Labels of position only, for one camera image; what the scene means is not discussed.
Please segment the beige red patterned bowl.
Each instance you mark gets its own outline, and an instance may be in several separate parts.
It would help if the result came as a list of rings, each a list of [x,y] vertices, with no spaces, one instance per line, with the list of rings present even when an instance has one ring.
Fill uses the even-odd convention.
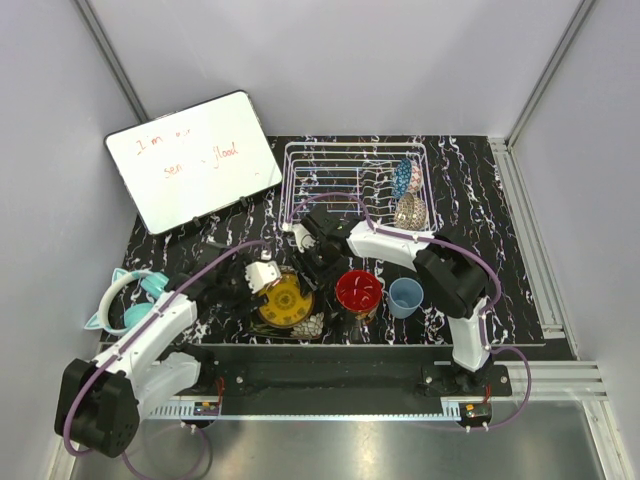
[[[409,231],[424,230],[427,225],[426,203],[414,193],[404,194],[396,204],[394,225]]]

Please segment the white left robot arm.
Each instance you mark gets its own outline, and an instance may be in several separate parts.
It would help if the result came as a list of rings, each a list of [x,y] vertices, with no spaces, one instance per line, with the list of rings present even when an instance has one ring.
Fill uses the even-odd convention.
[[[224,285],[216,268],[224,254],[177,285],[167,285],[151,309],[93,360],[73,360],[62,375],[54,431],[72,456],[125,452],[144,418],[184,389],[196,396],[215,386],[216,372],[194,353],[170,351],[198,317],[198,306]]]

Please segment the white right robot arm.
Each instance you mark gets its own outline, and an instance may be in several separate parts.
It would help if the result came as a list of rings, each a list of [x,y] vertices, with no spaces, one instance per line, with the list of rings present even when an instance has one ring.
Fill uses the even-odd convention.
[[[453,341],[454,384],[476,396],[490,383],[486,325],[487,285],[496,276],[477,255],[446,237],[380,226],[368,218],[340,219],[321,207],[299,222],[288,220],[292,261],[307,291],[334,286],[351,258],[375,259],[409,269],[432,305],[449,323]]]

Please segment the blue patterned bowl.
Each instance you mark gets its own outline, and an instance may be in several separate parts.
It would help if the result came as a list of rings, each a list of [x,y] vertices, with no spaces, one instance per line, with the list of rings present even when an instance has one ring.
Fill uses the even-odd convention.
[[[413,164],[409,158],[401,160],[393,171],[392,195],[400,199],[411,192],[411,180],[413,176]]]

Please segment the yellow round plate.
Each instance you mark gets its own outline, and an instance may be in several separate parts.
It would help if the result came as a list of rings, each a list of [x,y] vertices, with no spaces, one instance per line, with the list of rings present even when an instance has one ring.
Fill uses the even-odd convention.
[[[292,328],[301,323],[314,308],[314,295],[302,294],[295,273],[283,273],[277,284],[262,289],[260,294],[266,296],[266,303],[258,308],[259,317],[278,329]]]

